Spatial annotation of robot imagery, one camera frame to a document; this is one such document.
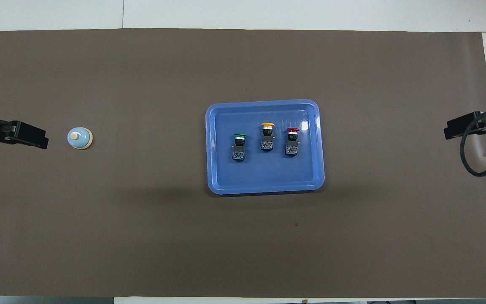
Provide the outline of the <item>red mushroom push button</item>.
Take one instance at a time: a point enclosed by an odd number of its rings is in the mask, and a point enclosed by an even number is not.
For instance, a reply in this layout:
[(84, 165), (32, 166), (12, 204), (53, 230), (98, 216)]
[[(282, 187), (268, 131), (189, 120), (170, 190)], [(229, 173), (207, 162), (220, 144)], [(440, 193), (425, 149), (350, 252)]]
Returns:
[(298, 146), (300, 142), (298, 141), (298, 134), (300, 129), (289, 127), (286, 129), (287, 131), (287, 142), (285, 148), (285, 154), (288, 156), (297, 156), (298, 154)]

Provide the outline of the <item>yellow mushroom push button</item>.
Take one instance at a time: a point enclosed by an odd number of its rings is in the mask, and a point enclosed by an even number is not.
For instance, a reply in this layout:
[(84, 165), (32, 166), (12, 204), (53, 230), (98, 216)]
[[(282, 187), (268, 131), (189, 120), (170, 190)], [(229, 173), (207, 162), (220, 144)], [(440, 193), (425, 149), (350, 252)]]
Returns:
[(273, 129), (275, 124), (271, 122), (262, 123), (262, 140), (261, 140), (261, 150), (262, 151), (272, 151), (273, 141), (275, 136), (273, 135)]

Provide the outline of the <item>green mushroom push button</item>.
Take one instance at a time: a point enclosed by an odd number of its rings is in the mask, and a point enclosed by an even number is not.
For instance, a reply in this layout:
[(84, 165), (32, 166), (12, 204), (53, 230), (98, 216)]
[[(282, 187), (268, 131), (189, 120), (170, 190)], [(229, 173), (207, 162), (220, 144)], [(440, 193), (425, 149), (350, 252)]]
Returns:
[(235, 161), (245, 160), (245, 133), (235, 133), (235, 144), (232, 146), (232, 159)]

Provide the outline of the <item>light blue service bell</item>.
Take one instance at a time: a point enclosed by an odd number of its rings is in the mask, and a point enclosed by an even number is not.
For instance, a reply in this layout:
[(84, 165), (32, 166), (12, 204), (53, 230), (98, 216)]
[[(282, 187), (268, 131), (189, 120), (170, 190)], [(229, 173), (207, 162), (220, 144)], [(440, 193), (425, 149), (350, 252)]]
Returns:
[(85, 127), (75, 127), (66, 136), (68, 144), (75, 149), (87, 149), (93, 143), (93, 133)]

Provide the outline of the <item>blue plastic tray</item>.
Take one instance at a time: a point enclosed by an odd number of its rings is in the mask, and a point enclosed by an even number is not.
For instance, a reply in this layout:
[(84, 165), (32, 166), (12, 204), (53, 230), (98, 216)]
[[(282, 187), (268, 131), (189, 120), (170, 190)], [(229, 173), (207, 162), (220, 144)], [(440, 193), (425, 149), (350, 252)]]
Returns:
[[(274, 123), (272, 151), (261, 150), (262, 123)], [(285, 154), (289, 127), (299, 128), (297, 156)], [(232, 159), (235, 133), (245, 133), (245, 160)], [(307, 192), (325, 181), (319, 107), (313, 100), (211, 105), (205, 114), (208, 186), (218, 195)]]

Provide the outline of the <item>brown paper table mat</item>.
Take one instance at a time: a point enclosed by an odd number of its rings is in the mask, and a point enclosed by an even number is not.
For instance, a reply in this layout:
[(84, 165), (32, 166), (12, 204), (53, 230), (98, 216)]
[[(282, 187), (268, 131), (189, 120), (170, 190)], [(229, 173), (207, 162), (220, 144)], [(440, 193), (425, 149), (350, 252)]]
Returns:
[[(212, 193), (208, 107), (283, 99), (324, 184)], [(0, 31), (0, 119), (49, 138), (0, 144), (0, 296), (486, 298), (486, 178), (443, 136), (484, 109), (481, 33)]]

